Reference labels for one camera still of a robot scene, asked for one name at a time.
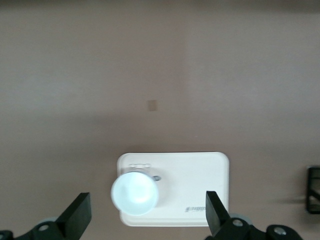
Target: screw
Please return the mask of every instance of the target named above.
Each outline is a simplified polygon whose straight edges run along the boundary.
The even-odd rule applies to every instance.
[[[42,225],[41,227],[38,228],[39,231],[44,231],[47,230],[49,228],[48,224]]]
[[[282,227],[275,227],[274,232],[279,235],[286,235],[286,231]]]
[[[156,182],[157,182],[157,181],[160,181],[160,180],[161,180],[161,177],[160,177],[160,176],[153,176],[153,180],[155,180]]]
[[[237,227],[242,227],[244,224],[242,221],[240,221],[239,219],[235,219],[233,220],[233,225],[237,226]]]

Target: white plastic tray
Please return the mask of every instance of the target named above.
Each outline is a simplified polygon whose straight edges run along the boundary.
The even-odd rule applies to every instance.
[[[228,210],[229,160],[221,152],[126,153],[118,159],[118,176],[134,168],[161,177],[159,201],[145,215],[120,212],[128,226],[208,226],[206,191],[216,191]]]

